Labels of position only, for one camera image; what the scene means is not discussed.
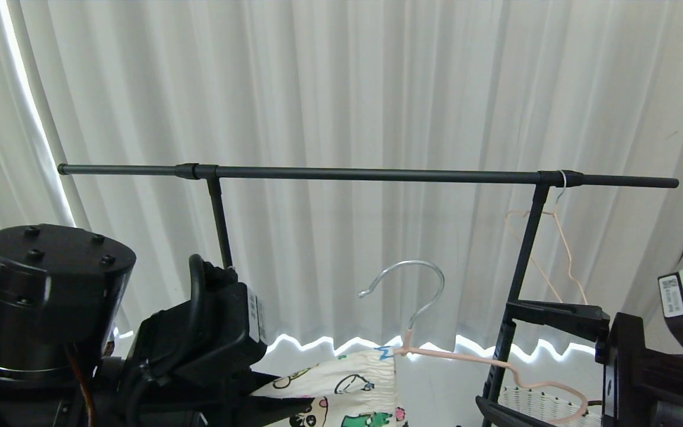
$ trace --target pink clothes hanger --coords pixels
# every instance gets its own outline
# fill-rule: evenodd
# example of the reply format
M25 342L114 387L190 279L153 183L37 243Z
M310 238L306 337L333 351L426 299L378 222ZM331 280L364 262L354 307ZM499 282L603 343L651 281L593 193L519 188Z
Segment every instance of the pink clothes hanger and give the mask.
M560 225L560 219L558 218L558 203L560 202L560 198L562 197L563 193L566 192L566 187L569 184L569 182L567 181L566 173L562 170L560 170L559 172L563 176L563 189L561 190L560 194L558 194L558 197L555 199L555 206L553 207L553 211L544 211L542 212L542 214L552 216L553 219L555 219L555 225L558 227L558 233L560 234L560 238L563 241L564 248L566 248L566 254L569 257L569 279L571 279L578 285L581 298L583 299L583 303L585 303L585 305L589 305L589 301L586 300L586 294L583 291L583 286L581 286L581 282L574 278L573 274L571 273L571 270L573 268L573 258L571 256L571 249L569 248L569 243L566 240L566 235L563 233L563 227ZM507 227L508 230L510 230L510 233L512 233L512 235L515 237L515 240L518 240L518 243L521 243L521 236L518 235L517 232L515 232L515 229L513 229L513 227L510 226L510 222L508 221L509 217L513 214L520 215L522 218L525 218L529 214L529 211L508 211L505 214L505 227ZM553 283L550 281L550 277L547 276L547 273L544 272L544 270L539 265L537 260L534 259L534 255L531 255L531 257L529 257L529 260L531 261L531 264L533 264L537 268L537 270L539 270L539 273L542 274L544 281L547 283L547 286L549 286L550 289L553 290L553 294L555 294L555 297L558 298L558 301L563 302L562 298L560 298L560 295L558 294L557 289L555 289L555 286L553 286Z
M466 362L478 362L478 363L485 363L487 365L495 365L496 367L501 367L505 368L507 370L510 370L513 373L513 381L515 381L515 384L517 384L518 387L522 388L528 388L528 389L535 389L535 388L540 388L540 387L555 387L559 388L561 390L565 390L571 394L574 394L576 397L578 397L581 400L581 405L579 406L578 410L571 416L566 416L564 418L560 419L552 419L548 420L550 424L564 424L566 422L571 422L575 419L578 419L581 417L583 414L586 413L586 408L588 407L588 400L586 399L586 396L581 394L577 389L574 389L573 387L566 386L565 384L561 384L555 381L543 381L543 382L538 382L534 384L524 384L521 382L521 376L518 374L518 370L513 367L512 364L508 362L502 362L501 360L494 360L494 359L486 359L484 357L477 357L477 356L469 356L467 354L457 354L455 352L447 352L447 351L436 351L436 350L428 350L428 349L420 349L417 347L412 347L410 346L410 340L413 337L413 327L415 325L415 321L418 319L418 317L425 313L426 310L431 308L434 304L436 304L436 301L439 299L439 297L442 296L442 291L444 290L445 286L445 277L444 277L444 272L442 272L442 269L439 268L439 266L428 262L427 260L403 260L403 262L398 262L395 265L392 265L391 267L383 270L379 275L377 276L374 281L372 281L371 285L368 287L366 290L362 290L358 292L358 297L363 298L366 295L370 294L371 292L376 289L376 286L382 281L384 276L387 276L387 274L391 273L393 270L397 270L398 268L404 267L405 265L423 265L425 267L430 268L433 270L438 276L439 276L439 289L436 291L436 295L434 295L431 300L421 307L418 311L415 312L410 317L410 324L409 327L407 328L407 331L404 333L404 339L402 340L402 347L399 347L398 349L394 349L394 354L405 356L408 353L413 353L413 354L421 354L423 356L431 356L431 357L440 357L442 359L453 359L453 360L464 360Z

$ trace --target wicker basket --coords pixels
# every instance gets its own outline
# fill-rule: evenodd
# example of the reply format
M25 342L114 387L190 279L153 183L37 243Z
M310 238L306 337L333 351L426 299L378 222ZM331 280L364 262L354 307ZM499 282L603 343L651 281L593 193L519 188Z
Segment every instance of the wicker basket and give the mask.
M558 399L558 397L551 396L543 391L518 387L502 387L499 403L502 406L536 419L541 419L542 421L571 416L578 409L576 403ZM566 427L599 427L600 418L599 413L593 413L590 410L579 419L560 425Z

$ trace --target hanger hook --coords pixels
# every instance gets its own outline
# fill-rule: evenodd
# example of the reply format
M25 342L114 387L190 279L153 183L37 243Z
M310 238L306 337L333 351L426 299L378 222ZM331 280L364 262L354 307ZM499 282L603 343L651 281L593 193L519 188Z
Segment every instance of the hanger hook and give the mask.
M556 206L558 205L558 202L560 202L563 193L566 192L566 188L569 186L569 179L566 177L566 171L559 170L558 172L563 176L563 189L560 191L560 194L558 194L558 198L555 199Z
M415 319L418 319L418 316L421 314L425 313L426 310L431 308L434 303L436 303L436 300L439 299L439 297L442 296L442 291L444 290L444 284L445 284L445 278L444 278L444 272L442 271L441 268L439 268L438 265L434 264L433 262L428 262L427 260L401 260L395 265L392 265L391 267L387 268L387 270L383 270L381 273L379 273L379 276L377 276L376 279L371 283L371 285L368 287L366 290L362 290L358 292L358 297L363 298L365 295L370 294L371 292L376 289L376 286L382 281L384 276L387 276L387 274L393 272L394 270L397 270L399 267L404 267L405 265L423 265L425 267L430 268L431 270L434 270L436 274L439 275L439 290L436 291L436 295L434 295L433 298L431 298L431 301L428 302L428 304L424 305L421 307L418 311L413 314L412 317L410 317L410 327L408 329L412 330L413 325L415 324Z

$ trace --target black cylindrical motor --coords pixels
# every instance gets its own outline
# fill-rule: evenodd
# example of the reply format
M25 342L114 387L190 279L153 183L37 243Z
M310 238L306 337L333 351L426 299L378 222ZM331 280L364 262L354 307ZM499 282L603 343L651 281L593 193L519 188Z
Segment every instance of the black cylindrical motor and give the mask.
M66 345L96 365L135 262L128 246L78 228L0 230L0 385L70 380Z

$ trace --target black clothes rack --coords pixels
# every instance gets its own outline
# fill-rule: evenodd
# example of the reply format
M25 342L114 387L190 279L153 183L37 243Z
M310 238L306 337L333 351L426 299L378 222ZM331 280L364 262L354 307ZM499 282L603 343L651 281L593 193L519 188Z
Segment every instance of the black clothes rack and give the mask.
M204 165L199 163L183 163L172 167L161 165L67 165L60 164L57 171L62 175L136 175L136 176L178 176L184 179L205 179L215 214L223 267L233 267L231 246L228 241L228 229L225 225L223 210L221 178L245 179L322 179L339 181L411 181L411 182L471 182L481 184L533 184L534 197L529 210L528 221L518 261L515 265L510 292L505 305L502 324L497 334L494 359L507 361L510 346L515 337L515 322L533 321L528 318L528 310L518 310L518 297L521 294L524 275L528 267L531 248L537 235L542 209L547 202L550 187L577 186L618 186L618 187L656 187L657 189L674 189L678 187L678 179L653 178L643 176L611 176L586 175L572 170L539 171L539 172L485 172L456 170L369 170L368 168L288 168L288 167L222 167L221 165ZM504 368L491 367L489 376L483 387L483 398L496 402L504 378ZM489 427L491 422L484 419L482 427Z

